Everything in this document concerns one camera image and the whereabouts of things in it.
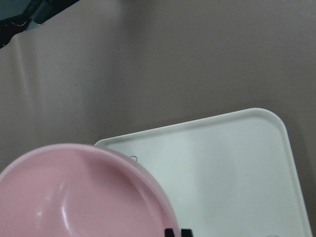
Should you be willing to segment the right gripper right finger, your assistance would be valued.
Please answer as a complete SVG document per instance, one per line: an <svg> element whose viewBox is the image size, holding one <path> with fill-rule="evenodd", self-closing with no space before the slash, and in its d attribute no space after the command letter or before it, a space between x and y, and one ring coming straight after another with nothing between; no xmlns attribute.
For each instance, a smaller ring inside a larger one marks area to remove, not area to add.
<svg viewBox="0 0 316 237"><path fill-rule="evenodd" d="M193 237L193 231L191 229L181 229L181 237Z"/></svg>

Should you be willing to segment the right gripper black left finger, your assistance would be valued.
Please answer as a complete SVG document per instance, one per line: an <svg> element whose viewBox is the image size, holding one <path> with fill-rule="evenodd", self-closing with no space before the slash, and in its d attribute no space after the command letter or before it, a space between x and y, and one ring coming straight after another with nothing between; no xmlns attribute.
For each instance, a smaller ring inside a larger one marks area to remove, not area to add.
<svg viewBox="0 0 316 237"><path fill-rule="evenodd" d="M165 229L164 236L165 237L175 237L175 232L173 229Z"/></svg>

